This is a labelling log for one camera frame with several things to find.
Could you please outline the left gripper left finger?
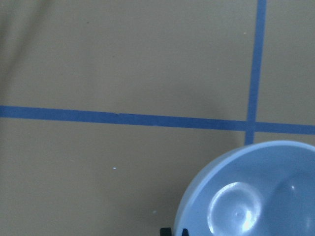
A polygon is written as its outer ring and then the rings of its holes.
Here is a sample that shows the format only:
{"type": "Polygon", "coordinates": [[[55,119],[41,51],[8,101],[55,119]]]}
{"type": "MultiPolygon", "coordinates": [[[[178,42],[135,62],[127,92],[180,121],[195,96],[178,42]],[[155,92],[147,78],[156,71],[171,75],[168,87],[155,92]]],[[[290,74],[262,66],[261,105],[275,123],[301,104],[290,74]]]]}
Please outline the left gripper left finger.
{"type": "Polygon", "coordinates": [[[160,228],[159,235],[160,236],[172,236],[172,229],[171,228],[160,228]]]}

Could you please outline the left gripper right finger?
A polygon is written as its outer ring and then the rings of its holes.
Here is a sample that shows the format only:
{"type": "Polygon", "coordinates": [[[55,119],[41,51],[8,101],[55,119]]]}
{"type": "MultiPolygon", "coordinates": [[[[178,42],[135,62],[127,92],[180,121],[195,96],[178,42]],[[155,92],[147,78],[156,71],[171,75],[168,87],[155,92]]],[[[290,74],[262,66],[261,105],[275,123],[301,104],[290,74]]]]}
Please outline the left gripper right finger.
{"type": "Polygon", "coordinates": [[[187,229],[183,229],[182,236],[188,236],[188,230],[187,229]]]}

